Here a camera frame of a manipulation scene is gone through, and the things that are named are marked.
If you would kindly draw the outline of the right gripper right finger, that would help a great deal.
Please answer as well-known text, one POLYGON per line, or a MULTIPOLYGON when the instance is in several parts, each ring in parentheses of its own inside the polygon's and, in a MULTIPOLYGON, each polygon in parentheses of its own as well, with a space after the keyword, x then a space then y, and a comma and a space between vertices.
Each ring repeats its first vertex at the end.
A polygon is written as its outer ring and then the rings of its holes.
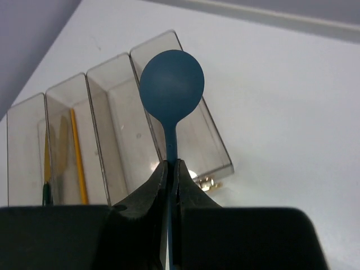
POLYGON ((177 160, 173 266, 178 269, 327 269, 316 230, 296 208, 225 208, 177 160))

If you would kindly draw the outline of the yellow knife green handle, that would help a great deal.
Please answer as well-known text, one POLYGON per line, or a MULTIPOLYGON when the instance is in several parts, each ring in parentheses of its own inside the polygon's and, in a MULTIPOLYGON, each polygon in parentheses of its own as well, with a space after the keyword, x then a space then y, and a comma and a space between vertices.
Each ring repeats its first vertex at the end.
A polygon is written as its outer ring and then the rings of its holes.
POLYGON ((55 130, 52 126, 49 127, 49 130, 46 130, 45 134, 45 143, 44 143, 44 184, 42 190, 42 206, 48 206, 53 204, 52 193, 51 193, 51 161, 50 161, 50 147, 49 147, 49 138, 54 137, 55 130))

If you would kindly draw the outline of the blue spoon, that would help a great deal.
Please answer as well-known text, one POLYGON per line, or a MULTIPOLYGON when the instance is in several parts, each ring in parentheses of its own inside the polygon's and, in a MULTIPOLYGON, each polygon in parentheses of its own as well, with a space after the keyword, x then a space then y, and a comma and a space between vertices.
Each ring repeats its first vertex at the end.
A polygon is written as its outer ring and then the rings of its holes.
POLYGON ((204 73, 197 59, 185 51, 168 50, 153 57, 145 66, 139 83, 144 109, 160 122, 165 137, 168 176, 168 251, 169 268, 176 265, 177 218, 174 180, 177 149, 177 124, 194 111, 204 92, 204 73))

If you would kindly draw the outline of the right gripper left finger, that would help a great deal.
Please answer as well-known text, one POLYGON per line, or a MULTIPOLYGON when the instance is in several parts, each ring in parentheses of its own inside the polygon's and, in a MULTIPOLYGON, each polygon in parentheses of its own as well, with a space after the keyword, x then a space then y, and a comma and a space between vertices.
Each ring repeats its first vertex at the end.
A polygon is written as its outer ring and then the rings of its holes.
POLYGON ((2 269, 162 269, 168 163, 114 206, 1 209, 2 269))

